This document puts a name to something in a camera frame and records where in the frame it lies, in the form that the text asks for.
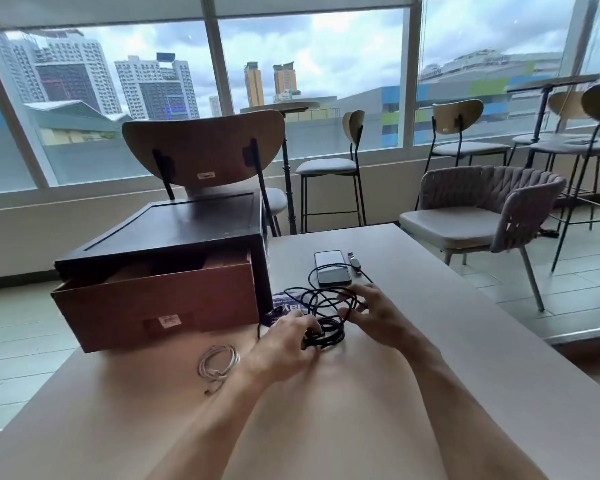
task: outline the floor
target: floor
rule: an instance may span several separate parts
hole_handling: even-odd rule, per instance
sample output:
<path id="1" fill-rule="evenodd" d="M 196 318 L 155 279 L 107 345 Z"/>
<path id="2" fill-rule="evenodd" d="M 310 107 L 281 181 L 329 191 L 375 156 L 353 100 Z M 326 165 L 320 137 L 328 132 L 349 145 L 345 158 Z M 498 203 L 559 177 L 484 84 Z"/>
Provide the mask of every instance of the floor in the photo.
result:
<path id="1" fill-rule="evenodd" d="M 588 217 L 588 209 L 578 209 Z M 551 228 L 555 221 L 547 223 Z M 435 256 L 442 253 L 423 244 Z M 600 224 L 573 226 L 553 274 L 556 239 L 538 238 L 528 254 L 546 311 L 537 311 L 519 252 L 476 253 L 451 268 L 544 339 L 600 329 Z M 56 283 L 0 290 L 0 430 L 64 363 L 77 342 L 49 292 Z M 582 368 L 600 383 L 600 363 Z"/>

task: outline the white tabletop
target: white tabletop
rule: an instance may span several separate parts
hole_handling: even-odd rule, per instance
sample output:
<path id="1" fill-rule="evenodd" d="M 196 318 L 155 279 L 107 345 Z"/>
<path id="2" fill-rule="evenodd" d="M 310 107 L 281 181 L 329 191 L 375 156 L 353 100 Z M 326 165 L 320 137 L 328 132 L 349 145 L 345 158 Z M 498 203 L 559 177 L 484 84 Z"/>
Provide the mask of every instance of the white tabletop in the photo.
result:
<path id="1" fill-rule="evenodd" d="M 538 79 L 520 84 L 512 84 L 504 88 L 506 93 L 515 93 L 519 91 L 531 91 L 533 89 L 541 89 L 547 86 L 558 88 L 560 86 L 576 86 L 578 84 L 586 84 L 595 82 L 600 79 L 600 74 L 582 74 L 569 75 L 566 77 L 552 77 L 551 79 Z"/>
<path id="2" fill-rule="evenodd" d="M 560 480 L 600 479 L 600 387 L 394 225 L 269 243 L 273 291 L 304 285 L 317 251 L 352 251 L 440 348 L 492 417 Z M 316 368 L 270 389 L 225 478 L 442 479 L 410 369 L 346 327 Z M 210 344 L 247 350 L 255 330 L 182 335 L 127 353 L 77 351 L 0 434 L 0 479 L 142 479 L 204 401 Z"/>
<path id="3" fill-rule="evenodd" d="M 240 110 L 241 114 L 245 112 L 254 112 L 254 111 L 264 111 L 266 109 L 273 109 L 274 111 L 279 111 L 281 113 L 287 112 L 303 112 L 309 109 L 318 109 L 320 107 L 320 103 L 318 101 L 288 101 L 288 102 L 279 102 L 275 104 L 264 104 L 263 106 L 252 106 L 252 107 L 243 107 Z"/>

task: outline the phone screen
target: phone screen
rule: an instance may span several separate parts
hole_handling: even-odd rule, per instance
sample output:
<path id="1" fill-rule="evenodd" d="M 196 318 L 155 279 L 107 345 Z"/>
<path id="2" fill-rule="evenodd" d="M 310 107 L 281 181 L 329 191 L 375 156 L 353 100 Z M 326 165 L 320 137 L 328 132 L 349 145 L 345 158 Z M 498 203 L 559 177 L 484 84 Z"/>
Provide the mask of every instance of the phone screen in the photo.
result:
<path id="1" fill-rule="evenodd" d="M 344 264 L 344 256 L 341 251 L 323 251 L 315 254 L 315 266 L 325 266 L 327 264 Z M 351 275 L 348 268 L 344 266 L 330 266 L 318 271 L 318 284 L 328 285 L 348 285 L 351 283 Z"/>

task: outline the gray armchair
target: gray armchair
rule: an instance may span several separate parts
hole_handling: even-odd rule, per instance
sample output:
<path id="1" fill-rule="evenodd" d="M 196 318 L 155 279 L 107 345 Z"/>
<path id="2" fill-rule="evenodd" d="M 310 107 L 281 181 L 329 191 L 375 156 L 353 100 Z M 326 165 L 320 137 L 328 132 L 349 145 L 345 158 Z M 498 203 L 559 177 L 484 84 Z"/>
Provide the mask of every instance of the gray armchair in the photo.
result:
<path id="1" fill-rule="evenodd" d="M 522 254 L 538 310 L 544 305 L 525 245 L 536 237 L 565 179 L 532 168 L 470 166 L 427 172 L 420 188 L 420 209 L 400 215 L 400 227 L 445 252 Z"/>

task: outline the drawer box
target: drawer box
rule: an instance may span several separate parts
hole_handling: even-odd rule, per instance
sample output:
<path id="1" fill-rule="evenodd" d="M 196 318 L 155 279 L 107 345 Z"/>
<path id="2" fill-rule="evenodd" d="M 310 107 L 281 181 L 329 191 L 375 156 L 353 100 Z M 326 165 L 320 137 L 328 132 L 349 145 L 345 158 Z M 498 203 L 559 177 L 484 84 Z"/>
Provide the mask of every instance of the drawer box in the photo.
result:
<path id="1" fill-rule="evenodd" d="M 85 352 L 258 322 L 248 251 L 138 261 L 72 278 L 52 297 Z"/>

